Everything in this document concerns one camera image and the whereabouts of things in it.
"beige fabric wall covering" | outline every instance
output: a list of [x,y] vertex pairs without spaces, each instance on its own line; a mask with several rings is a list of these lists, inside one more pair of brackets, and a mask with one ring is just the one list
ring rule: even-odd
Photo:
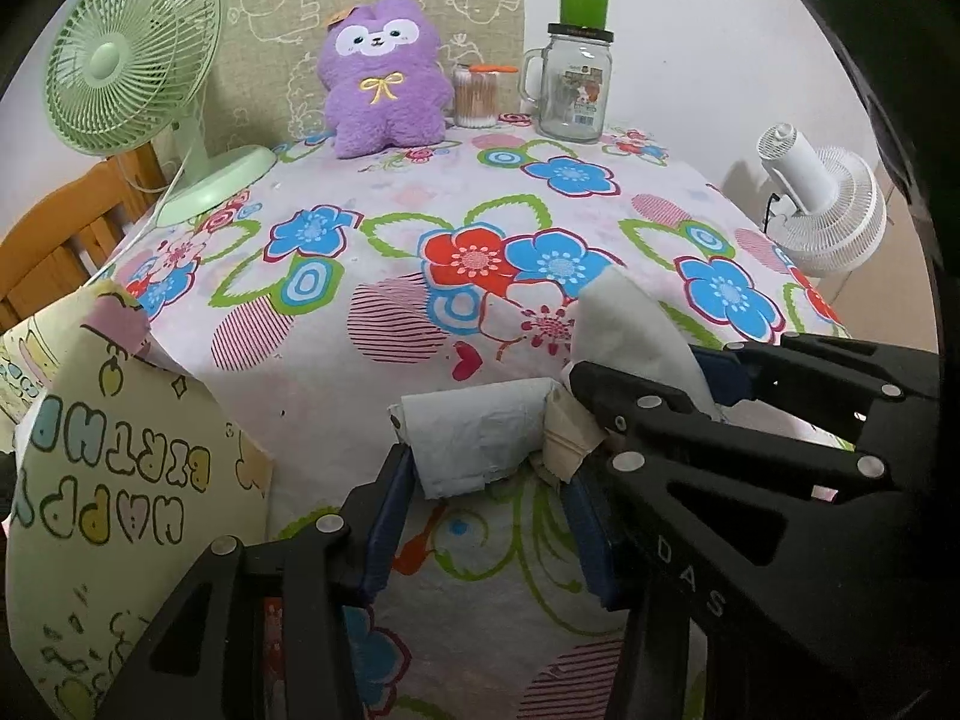
[[[226,0],[227,18],[205,103],[210,153],[277,146],[323,130],[316,76],[325,21],[376,0]],[[523,0],[418,0],[440,30],[440,61],[517,64]]]

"orange lid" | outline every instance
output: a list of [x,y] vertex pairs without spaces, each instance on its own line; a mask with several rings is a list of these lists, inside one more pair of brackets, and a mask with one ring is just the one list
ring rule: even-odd
[[510,65],[470,65],[471,73],[518,73],[517,68]]

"fan stand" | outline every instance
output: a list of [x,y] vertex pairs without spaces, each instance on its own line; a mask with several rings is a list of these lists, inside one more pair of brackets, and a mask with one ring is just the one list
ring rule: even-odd
[[266,175],[277,162],[277,155],[265,146],[240,146],[211,159],[192,116],[176,121],[174,142],[186,162],[186,186],[171,187],[163,196],[157,227],[171,227],[216,208]]

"beige floor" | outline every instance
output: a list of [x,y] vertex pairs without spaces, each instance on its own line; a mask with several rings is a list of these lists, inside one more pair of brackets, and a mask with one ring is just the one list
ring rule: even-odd
[[853,338],[937,351],[930,283],[909,208],[886,173],[877,174],[887,196],[883,242],[856,271],[822,279],[820,292]]

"green cap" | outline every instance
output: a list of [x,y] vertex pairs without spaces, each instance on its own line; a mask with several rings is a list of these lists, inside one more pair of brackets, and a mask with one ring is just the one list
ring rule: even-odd
[[610,0],[560,0],[560,22],[588,29],[607,28]]

